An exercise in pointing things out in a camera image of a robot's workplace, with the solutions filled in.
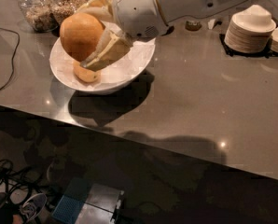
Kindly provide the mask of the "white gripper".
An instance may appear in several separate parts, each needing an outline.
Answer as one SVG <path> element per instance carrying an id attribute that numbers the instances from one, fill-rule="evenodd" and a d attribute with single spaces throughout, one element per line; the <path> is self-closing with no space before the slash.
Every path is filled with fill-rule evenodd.
<path id="1" fill-rule="evenodd" d="M 103 31 L 96 50 L 80 63 L 91 71 L 102 70 L 124 57 L 133 46 L 132 37 L 152 39 L 169 30 L 157 0 L 89 0 L 76 13 L 116 22 L 123 31 L 115 33 L 108 28 Z"/>

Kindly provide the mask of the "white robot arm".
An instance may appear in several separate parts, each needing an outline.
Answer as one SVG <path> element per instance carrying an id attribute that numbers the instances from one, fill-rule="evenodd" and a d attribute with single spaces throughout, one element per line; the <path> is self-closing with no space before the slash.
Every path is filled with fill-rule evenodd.
<path id="1" fill-rule="evenodd" d="M 81 65 L 101 70 L 123 57 L 135 41 L 166 35 L 180 19 L 207 20 L 253 4 L 263 6 L 278 20 L 278 0 L 89 0 L 79 10 L 113 22 L 120 31 L 103 35 L 103 47 Z"/>

